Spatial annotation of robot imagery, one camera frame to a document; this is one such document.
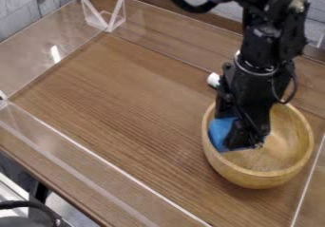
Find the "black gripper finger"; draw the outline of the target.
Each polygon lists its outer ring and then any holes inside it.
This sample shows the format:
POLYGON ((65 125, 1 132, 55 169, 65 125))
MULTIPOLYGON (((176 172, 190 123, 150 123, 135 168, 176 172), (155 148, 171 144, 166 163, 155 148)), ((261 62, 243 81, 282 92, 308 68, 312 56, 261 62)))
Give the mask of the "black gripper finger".
POLYGON ((226 118, 226 132, 222 145, 227 151, 255 149, 262 147, 266 137, 270 133, 270 124, 255 124, 253 121, 246 122, 239 117, 226 118))
POLYGON ((238 114, 237 114, 234 96, 230 93, 218 90, 217 98, 215 98, 214 117, 217 119, 225 119, 225 118, 235 118, 237 116, 238 114))

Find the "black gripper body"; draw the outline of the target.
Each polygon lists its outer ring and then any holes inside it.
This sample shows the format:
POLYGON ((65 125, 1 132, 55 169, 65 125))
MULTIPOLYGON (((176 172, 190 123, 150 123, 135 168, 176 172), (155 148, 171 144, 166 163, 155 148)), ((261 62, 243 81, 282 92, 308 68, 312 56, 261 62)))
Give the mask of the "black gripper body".
POLYGON ((223 65, 217 91, 234 96, 237 114, 246 122, 270 124, 274 104, 286 104, 297 91, 295 67, 291 60, 251 64, 238 52, 223 65))

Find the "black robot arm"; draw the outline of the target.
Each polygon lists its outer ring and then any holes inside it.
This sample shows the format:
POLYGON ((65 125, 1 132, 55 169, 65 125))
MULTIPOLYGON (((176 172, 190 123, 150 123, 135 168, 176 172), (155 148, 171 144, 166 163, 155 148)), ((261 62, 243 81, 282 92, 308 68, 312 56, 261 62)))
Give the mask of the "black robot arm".
POLYGON ((206 0, 201 5, 170 1, 191 13, 226 2, 242 6, 242 45, 214 83, 209 137, 219 152, 259 148, 270 135, 273 106, 287 104, 295 95, 294 58, 308 44, 309 0, 206 0))

